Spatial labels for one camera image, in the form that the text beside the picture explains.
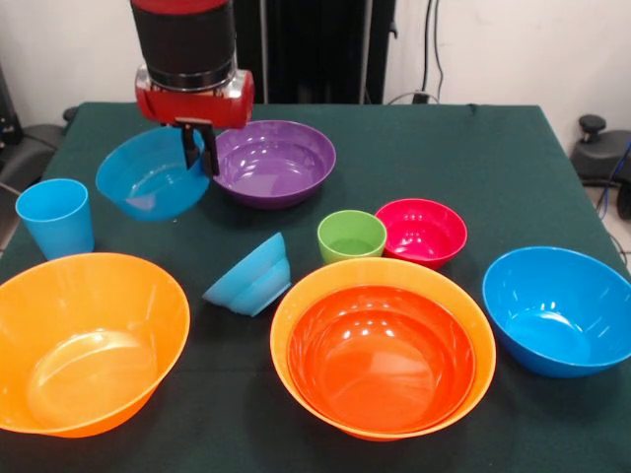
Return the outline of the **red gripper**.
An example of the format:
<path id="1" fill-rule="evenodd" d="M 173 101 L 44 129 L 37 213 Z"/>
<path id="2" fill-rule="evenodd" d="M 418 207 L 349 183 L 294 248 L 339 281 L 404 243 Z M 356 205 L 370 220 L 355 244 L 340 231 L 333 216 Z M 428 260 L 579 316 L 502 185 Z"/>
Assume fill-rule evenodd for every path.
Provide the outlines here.
<path id="1" fill-rule="evenodd" d="M 136 102 L 150 121 L 181 125 L 181 141 L 186 167 L 191 169 L 200 151 L 190 124 L 211 123 L 217 128 L 243 128 L 251 119 L 254 81 L 250 71 L 238 69 L 233 78 L 214 90 L 202 92 L 171 91 L 156 85 L 146 67 L 139 67 L 135 78 Z M 213 178 L 220 174 L 216 136 L 212 126 L 202 127 L 202 167 Z"/>

